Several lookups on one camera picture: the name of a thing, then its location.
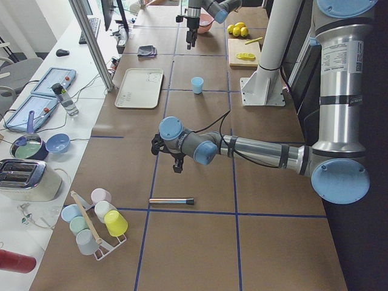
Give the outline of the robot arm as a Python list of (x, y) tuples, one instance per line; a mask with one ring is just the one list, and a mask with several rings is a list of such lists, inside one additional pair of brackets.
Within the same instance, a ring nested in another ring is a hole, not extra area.
[[(310, 35), (304, 46), (321, 47), (319, 108), (305, 117), (302, 124), (307, 145), (257, 141), (218, 132), (198, 134), (173, 116), (159, 124), (152, 140), (152, 153), (168, 153), (175, 159), (173, 170), (182, 172), (184, 157), (209, 164), (216, 154), (238, 156), (254, 164), (279, 169), (294, 169), (310, 177), (316, 193), (328, 202), (351, 204), (363, 198), (370, 188), (369, 174), (362, 164), (365, 147), (358, 140), (360, 107), (363, 103), (364, 38), (371, 31), (378, 1), (313, 1)], [(257, 70), (241, 78), (242, 104), (280, 105), (280, 80), (283, 57), (298, 17), (302, 1), (274, 1)], [(187, 13), (188, 49), (194, 47), (199, 27), (199, 12), (205, 9), (222, 23), (242, 1), (189, 1)]]
[(203, 8), (217, 23), (222, 24), (228, 14), (238, 10), (243, 4), (242, 0), (189, 0), (183, 18), (187, 21), (188, 31), (186, 34), (187, 49), (195, 47), (201, 9)]

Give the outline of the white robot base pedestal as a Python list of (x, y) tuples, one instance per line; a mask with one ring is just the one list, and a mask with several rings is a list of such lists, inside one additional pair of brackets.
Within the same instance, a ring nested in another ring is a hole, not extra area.
[(257, 70), (240, 79), (243, 106), (284, 106), (280, 68), (302, 0), (275, 0)]

